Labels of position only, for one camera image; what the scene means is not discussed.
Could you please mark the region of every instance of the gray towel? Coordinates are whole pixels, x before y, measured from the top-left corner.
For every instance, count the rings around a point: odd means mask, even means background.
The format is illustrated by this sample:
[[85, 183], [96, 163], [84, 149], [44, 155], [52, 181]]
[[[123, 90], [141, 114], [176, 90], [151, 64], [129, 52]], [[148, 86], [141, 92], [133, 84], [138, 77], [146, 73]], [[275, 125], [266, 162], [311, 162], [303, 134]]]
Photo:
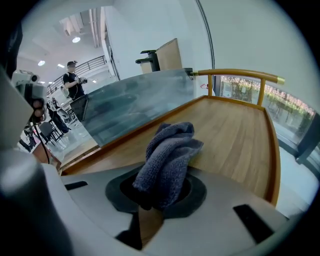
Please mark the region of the gray towel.
[[146, 163], [133, 187], [150, 195], [152, 206], [164, 209], [179, 197], [188, 162], [203, 142], [192, 139], [195, 130], [190, 122], [162, 123], [146, 149]]

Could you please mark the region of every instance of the staircase railing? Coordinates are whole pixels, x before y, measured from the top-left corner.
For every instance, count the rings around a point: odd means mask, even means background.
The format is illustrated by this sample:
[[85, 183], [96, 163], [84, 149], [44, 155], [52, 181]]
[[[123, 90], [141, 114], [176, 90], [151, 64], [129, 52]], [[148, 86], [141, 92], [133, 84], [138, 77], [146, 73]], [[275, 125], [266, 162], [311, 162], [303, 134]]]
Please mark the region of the staircase railing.
[[[101, 67], [103, 65], [106, 65], [106, 64], [107, 64], [107, 62], [105, 60], [105, 56], [102, 55], [100, 57], [93, 58], [93, 59], [77, 66], [75, 68], [74, 72], [77, 74], [77, 76], [81, 76], [91, 70], [94, 70], [94, 69]], [[54, 80], [52, 84], [48, 85], [48, 87], [46, 89], [47, 96], [53, 94], [56, 90], [58, 90], [64, 84], [63, 76], [64, 76], [64, 74], [59, 76], [56, 80]]]

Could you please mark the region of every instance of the wooden tabletop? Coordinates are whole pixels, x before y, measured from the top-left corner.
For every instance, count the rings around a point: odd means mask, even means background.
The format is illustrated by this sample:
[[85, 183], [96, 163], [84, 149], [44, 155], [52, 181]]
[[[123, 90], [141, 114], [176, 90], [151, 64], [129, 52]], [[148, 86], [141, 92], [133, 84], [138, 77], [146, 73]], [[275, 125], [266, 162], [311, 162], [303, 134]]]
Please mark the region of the wooden tabletop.
[[[263, 108], [250, 105], [203, 98], [164, 122], [194, 125], [194, 138], [204, 145], [189, 162], [190, 166], [229, 177], [266, 198], [274, 166], [272, 134]], [[145, 161], [147, 145], [158, 126], [128, 139], [69, 174], [99, 172]]]

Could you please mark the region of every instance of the glass window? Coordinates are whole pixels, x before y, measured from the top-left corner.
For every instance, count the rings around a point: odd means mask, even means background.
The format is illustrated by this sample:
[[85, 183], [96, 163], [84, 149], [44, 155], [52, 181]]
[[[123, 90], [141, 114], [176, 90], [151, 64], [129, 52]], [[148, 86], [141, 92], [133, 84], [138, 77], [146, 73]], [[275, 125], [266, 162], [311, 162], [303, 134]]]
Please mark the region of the glass window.
[[[260, 83], [247, 78], [221, 76], [220, 96], [257, 104]], [[298, 144], [307, 131], [315, 111], [301, 100], [269, 84], [265, 85], [262, 106], [278, 134]]]

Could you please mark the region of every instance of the white ceiling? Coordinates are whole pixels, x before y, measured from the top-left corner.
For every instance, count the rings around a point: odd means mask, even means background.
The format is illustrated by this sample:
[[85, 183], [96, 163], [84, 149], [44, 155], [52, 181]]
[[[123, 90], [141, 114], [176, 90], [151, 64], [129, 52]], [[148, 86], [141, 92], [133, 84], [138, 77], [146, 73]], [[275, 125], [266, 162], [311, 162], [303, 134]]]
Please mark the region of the white ceiling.
[[[60, 68], [57, 64], [67, 66], [67, 62], [74, 60], [82, 64], [102, 56], [104, 54], [102, 48], [94, 46], [89, 11], [82, 11], [80, 15], [83, 28], [79, 33], [72, 31], [71, 35], [67, 36], [64, 32], [64, 25], [57, 20], [52, 26], [42, 29], [32, 40], [23, 35], [24, 39], [17, 58], [17, 69], [39, 75], [41, 80], [48, 85], [48, 82], [54, 81], [66, 72], [65, 68]], [[97, 8], [97, 24], [100, 24], [100, 8]], [[81, 40], [73, 43], [74, 37], [80, 37]], [[45, 61], [45, 64], [38, 66], [39, 61]]]

